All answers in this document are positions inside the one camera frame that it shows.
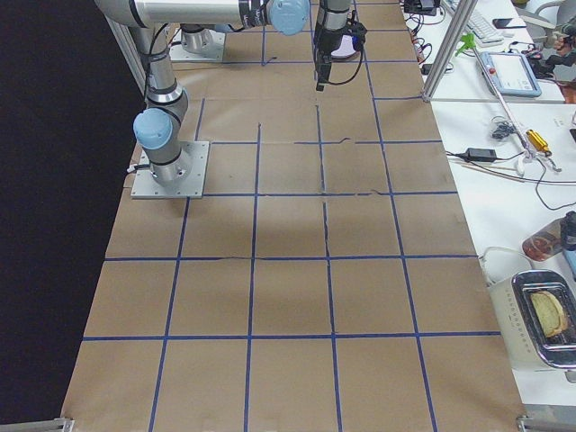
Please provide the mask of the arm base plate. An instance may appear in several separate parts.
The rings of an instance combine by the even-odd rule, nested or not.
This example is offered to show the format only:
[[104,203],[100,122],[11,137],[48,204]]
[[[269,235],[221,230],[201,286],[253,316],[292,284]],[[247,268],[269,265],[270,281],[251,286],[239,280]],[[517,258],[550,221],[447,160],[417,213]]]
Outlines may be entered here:
[[170,47],[174,63],[220,63],[224,57],[226,35],[210,29],[198,32],[180,31]]
[[142,151],[139,164],[147,165],[134,172],[130,196],[133,199],[180,199],[203,197],[209,160],[208,141],[179,141],[179,159],[166,166],[149,162]]

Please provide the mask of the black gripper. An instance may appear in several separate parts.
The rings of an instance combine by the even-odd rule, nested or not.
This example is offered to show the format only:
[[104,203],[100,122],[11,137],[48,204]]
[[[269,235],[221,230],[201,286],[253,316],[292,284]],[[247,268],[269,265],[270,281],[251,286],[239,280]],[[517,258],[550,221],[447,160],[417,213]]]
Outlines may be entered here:
[[329,51],[316,49],[314,51],[314,64],[317,75],[316,90],[324,91],[324,84],[329,83],[330,72],[332,68],[332,56]]

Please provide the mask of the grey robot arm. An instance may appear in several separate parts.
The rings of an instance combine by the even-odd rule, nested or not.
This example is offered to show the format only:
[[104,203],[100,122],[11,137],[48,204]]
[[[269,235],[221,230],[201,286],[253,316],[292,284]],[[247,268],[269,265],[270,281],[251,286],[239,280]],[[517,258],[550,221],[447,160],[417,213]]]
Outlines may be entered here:
[[348,1],[98,1],[96,7],[120,31],[119,44],[143,82],[144,108],[132,125],[139,155],[129,170],[132,195],[142,198],[199,197],[203,194],[209,142],[194,127],[201,100],[194,85],[205,83],[210,65],[183,69],[171,59],[178,35],[184,47],[205,52],[220,33],[240,42],[239,33],[258,27],[292,36],[311,30],[316,88],[332,85],[333,54],[344,37],[364,50],[366,28]]
[[215,25],[181,23],[181,45],[184,51],[192,54],[204,54],[222,48],[225,32]]

